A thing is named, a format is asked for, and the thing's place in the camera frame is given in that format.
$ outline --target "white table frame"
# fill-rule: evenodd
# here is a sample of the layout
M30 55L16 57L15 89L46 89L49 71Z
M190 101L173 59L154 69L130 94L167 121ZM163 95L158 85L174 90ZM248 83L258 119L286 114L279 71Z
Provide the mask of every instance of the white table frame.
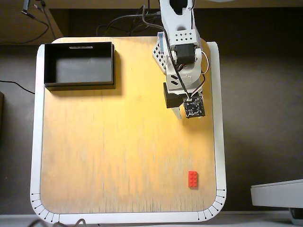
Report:
M44 63L45 45L40 45L36 59L36 87L34 109L34 132L32 150L32 169L30 182L30 200L34 212L43 220L54 223L74 224L80 218L88 224L99 223L168 223L207 221L216 216L222 209L226 199L225 156L223 140L223 119L220 82L219 50L215 42L207 43L211 53L211 78L214 124L214 153L216 197L213 204L201 211L192 212L142 212L142 213L88 213L88 214L56 214L48 210L40 197L42 141L44 120Z

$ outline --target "black tray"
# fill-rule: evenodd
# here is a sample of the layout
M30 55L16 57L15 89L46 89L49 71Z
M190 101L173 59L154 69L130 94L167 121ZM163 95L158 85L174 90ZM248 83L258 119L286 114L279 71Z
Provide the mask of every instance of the black tray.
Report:
M49 90L115 88L111 42L45 44L44 83Z

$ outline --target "wooden table surface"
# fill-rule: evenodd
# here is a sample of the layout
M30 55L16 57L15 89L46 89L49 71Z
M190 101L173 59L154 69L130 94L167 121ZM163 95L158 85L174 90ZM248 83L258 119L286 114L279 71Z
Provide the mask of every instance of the wooden table surface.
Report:
M53 213L200 211L216 195L210 71L206 116L182 120L166 108L156 37L112 41L116 89L45 89L41 199ZM204 51L209 56L207 44ZM198 188L188 188L188 171Z

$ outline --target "white robotic arm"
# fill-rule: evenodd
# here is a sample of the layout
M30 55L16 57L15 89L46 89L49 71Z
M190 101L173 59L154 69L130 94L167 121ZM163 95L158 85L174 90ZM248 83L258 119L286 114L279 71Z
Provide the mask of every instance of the white robotic arm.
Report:
M153 49L156 62L166 74L166 83L164 83L166 106L173 108L179 118L179 106L182 103L186 117L205 115L202 98L203 81L200 80L203 55L207 60L207 70L209 61L202 50L192 9L192 0L160 0L161 19L169 44L165 33L159 32L158 41Z

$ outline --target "black cable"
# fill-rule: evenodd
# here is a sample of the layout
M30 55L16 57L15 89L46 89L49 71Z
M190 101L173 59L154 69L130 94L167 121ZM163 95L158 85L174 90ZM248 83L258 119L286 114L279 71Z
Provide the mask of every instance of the black cable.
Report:
M26 88L22 87L20 84L18 84L17 82L15 81L10 81L10 80L0 80L0 82L2 83L12 83L12 84L17 84L20 88L22 88L23 90L29 92L29 93L32 93L32 94L35 94L34 92L30 91L30 90L27 90Z
M135 29L137 29L137 28L138 28L139 26L141 26L141 25L145 25L145 24L142 23L142 24L136 25L136 27L134 27L132 33L143 32L143 31L145 31L145 30L148 28L148 26L147 26L147 27L144 28L144 29L135 31ZM96 28L96 36L98 36L98 33L99 33L100 28L103 28L103 27L107 27L107 25L99 25L99 26ZM123 29L118 28L118 27L115 27L115 26L111 26L110 29L115 29L115 30L118 30L118 31L121 31L121 32L127 32L127 33L129 32L129 30L123 30Z
M148 14L147 16L148 17L153 17L153 16L156 16L156 15L159 15L159 14L158 13L152 13L152 14ZM112 26L112 24L116 23L117 21L119 21L121 19L125 19L125 18L133 18L133 17L141 17L141 16L142 16L141 14L139 14L139 15L133 14L133 15L124 15L124 16L120 16L120 17L117 17L117 18L113 19L111 22L108 23L107 28L105 29L105 31L103 33L103 36L106 35L107 31Z
M34 19L35 21L38 21L38 22L44 24L46 26L46 30L44 32L42 32L38 37L36 37L34 39L31 39L31 40L28 40L28 41L25 41L25 42L2 42L2 43L0 43L0 45L2 45L2 44L27 44L27 43L30 43L30 42L35 41L35 40L39 39L40 37L42 37L48 31L48 29L49 29L48 24L45 23L45 22L43 22L43 21L41 21L41 20L38 20L35 17L32 18L32 19Z
M143 21L146 25L151 26L151 27L156 27L156 28L158 28L158 29L161 29L161 30L164 32L164 34L165 34L165 40L166 40L166 43L167 43L167 46L168 46L167 49L168 49L168 51L169 51L169 56L170 56L171 63L172 63L172 65L173 65L173 67L174 67L174 70L175 70L175 72L176 72L176 75L177 75L177 77L178 77L178 79L179 79L179 81L180 81L180 84L181 84L183 90L185 91L185 93L186 93L188 99L190 99L189 94L188 94L188 92L187 92L187 89L186 89L186 87L185 87L185 85L184 85L184 83L183 83L183 81L182 81L182 78L181 78L179 72L178 72L178 69L177 69L177 67L176 67L176 64L174 63L174 59L173 59L173 57L172 57L172 53L171 53L171 50L170 50L170 44L169 44L169 38L168 38L167 32L166 32L166 30L165 30L164 27L162 27L162 26L160 26L160 25L151 24L151 23L148 23L148 22L145 21L145 5L143 5L142 21Z
M53 34L53 38L56 39L55 33L53 32L53 27L52 27L51 22L50 22L50 20L48 18L48 15L46 14L45 6L42 5L42 9L43 9L43 13L44 13L44 15L46 17L47 23L48 23L49 27L51 28L51 31L52 31L52 34Z
M42 221L41 219L37 219L37 220L33 221L32 223L29 224L28 227L34 227L34 226L36 226L36 225L39 224L39 223L40 223L43 227L48 227L48 225L47 225L44 221Z
M137 10L136 14L138 15L142 9L143 9L143 6L141 6L141 7ZM129 28L128 36L131 36L131 35L132 35L132 29L133 29L135 23L136 23L136 18L133 19L132 25L131 25L130 28Z
M152 20L152 23L154 24L156 19L157 19L157 17L153 17L150 20ZM146 27L144 29L142 29L142 30L135 31L138 27L141 27L142 25L145 25ZM144 22L140 22L135 27L132 28L132 30L129 32L129 36L131 36L133 33L138 33L138 32L145 31L148 28L149 28L149 26L147 26Z
M82 219L82 218L79 219L79 220L76 222L76 224L73 225L72 227L77 227L77 226L80 224L80 222L83 223L84 227L87 227L85 220ZM54 223L53 227L56 227L56 226L69 227L69 226L67 226L67 225L65 225L65 224L63 224L63 223L61 223L61 222L56 222L56 223Z
M102 27L107 27L107 25L99 25L99 26L96 28L96 36L98 36L98 32L99 32L100 28L102 28ZM123 29L120 29L120 28L115 27L115 26L111 26L110 28L111 28L111 29L118 30L118 31L121 31L121 32L128 32L128 30L123 30Z

